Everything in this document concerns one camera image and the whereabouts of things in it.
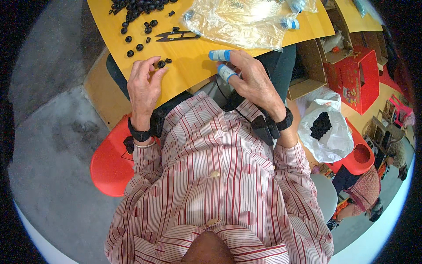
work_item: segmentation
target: red chair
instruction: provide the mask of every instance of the red chair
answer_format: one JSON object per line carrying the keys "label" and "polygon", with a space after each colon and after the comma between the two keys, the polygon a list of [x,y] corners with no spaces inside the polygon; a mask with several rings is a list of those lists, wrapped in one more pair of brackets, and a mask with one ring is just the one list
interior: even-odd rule
{"label": "red chair", "polygon": [[131,136],[126,114],[110,131],[94,152],[89,170],[95,187],[109,196],[123,196],[127,183],[133,177],[132,155],[127,153],[123,141]]}
{"label": "red chair", "polygon": [[361,175],[371,168],[375,161],[375,156],[366,141],[347,118],[346,122],[352,130],[354,148],[345,158],[334,163],[327,163],[327,165],[334,173],[337,173],[341,166],[344,165],[350,173]]}
{"label": "red chair", "polygon": [[408,106],[405,106],[400,100],[397,99],[397,97],[395,95],[391,95],[389,100],[396,107],[396,109],[395,109],[396,117],[394,119],[394,123],[396,123],[400,127],[402,127],[403,123],[399,120],[400,111],[405,112],[406,113],[405,116],[408,116],[412,113],[413,109],[408,107]]}

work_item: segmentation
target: yellow table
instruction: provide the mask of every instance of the yellow table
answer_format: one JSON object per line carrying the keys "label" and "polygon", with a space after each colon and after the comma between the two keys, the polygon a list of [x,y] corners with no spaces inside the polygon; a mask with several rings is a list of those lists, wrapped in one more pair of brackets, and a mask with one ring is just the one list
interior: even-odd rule
{"label": "yellow table", "polygon": [[335,0],[341,15],[346,22],[349,32],[382,31],[381,24],[371,14],[367,13],[363,18],[352,0]]}
{"label": "yellow table", "polygon": [[[126,10],[121,10],[117,15],[108,15],[112,4],[111,1],[88,0],[92,16],[104,42],[126,79],[129,78],[132,64],[136,60],[144,60],[151,56],[161,56],[162,59],[170,58],[173,60],[173,63],[169,64],[170,70],[163,78],[162,95],[158,100],[157,107],[191,86],[216,74],[216,63],[208,58],[210,50],[236,48],[230,45],[218,44],[204,37],[187,41],[155,42],[158,39],[155,35],[170,32],[174,26],[180,26],[181,30],[185,30],[179,20],[183,12],[192,3],[193,0],[178,1],[174,4],[165,5],[162,11],[153,11],[149,15],[142,14],[129,24],[128,32],[122,35],[120,29],[125,21]],[[335,34],[322,3],[320,1],[316,3],[319,12],[315,14],[309,12],[299,14],[297,19],[300,23],[300,29],[289,30],[284,35],[283,46]],[[168,13],[172,10],[176,14],[168,17]],[[145,21],[150,22],[153,19],[158,20],[158,25],[153,28],[151,34],[146,35],[143,23]],[[132,36],[132,42],[126,43],[124,40],[126,36]],[[151,37],[149,44],[145,43],[147,36]],[[144,49],[141,52],[136,51],[135,48],[139,43],[144,45]],[[127,57],[126,52],[128,50],[133,50],[135,55],[130,58]],[[268,50],[256,49],[248,52],[253,56],[258,56],[268,52]]]}

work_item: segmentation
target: bracelet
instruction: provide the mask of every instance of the bracelet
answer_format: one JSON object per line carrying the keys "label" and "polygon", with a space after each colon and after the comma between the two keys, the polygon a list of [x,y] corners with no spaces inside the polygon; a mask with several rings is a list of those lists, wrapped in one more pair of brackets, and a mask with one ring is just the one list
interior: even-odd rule
{"label": "bracelet", "polygon": [[155,144],[155,142],[156,142],[155,137],[152,137],[152,143],[151,143],[151,144],[149,144],[149,145],[147,145],[147,146],[138,146],[138,145],[137,145],[137,144],[135,144],[134,142],[133,142],[133,145],[134,145],[135,147],[140,148],[140,149],[147,149],[147,148],[149,148],[149,147],[152,147],[152,146]]}

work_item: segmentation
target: pink striped blouse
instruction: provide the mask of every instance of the pink striped blouse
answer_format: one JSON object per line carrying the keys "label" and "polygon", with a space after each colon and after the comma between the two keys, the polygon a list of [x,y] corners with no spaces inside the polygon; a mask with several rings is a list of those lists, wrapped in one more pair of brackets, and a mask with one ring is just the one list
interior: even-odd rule
{"label": "pink striped blouse", "polygon": [[[250,120],[261,114],[247,100],[238,110]],[[104,244],[111,263],[180,261],[204,231],[237,263],[330,260],[333,237],[300,144],[272,151],[204,93],[169,113],[160,142],[135,147],[135,174]]]}

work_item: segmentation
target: scissors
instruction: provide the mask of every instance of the scissors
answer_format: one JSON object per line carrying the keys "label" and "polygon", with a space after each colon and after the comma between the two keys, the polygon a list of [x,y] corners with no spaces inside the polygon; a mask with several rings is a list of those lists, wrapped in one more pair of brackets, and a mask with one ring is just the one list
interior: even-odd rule
{"label": "scissors", "polygon": [[[195,37],[183,37],[185,33],[193,33],[192,31],[172,31],[172,32],[165,32],[158,34],[156,37],[163,37],[160,39],[157,39],[158,42],[168,42],[168,41],[177,41],[177,40],[185,40],[185,39],[193,39],[193,38],[200,38],[200,35],[196,35]],[[174,35],[174,34],[181,34],[181,37],[179,38],[168,38],[168,36]]]}

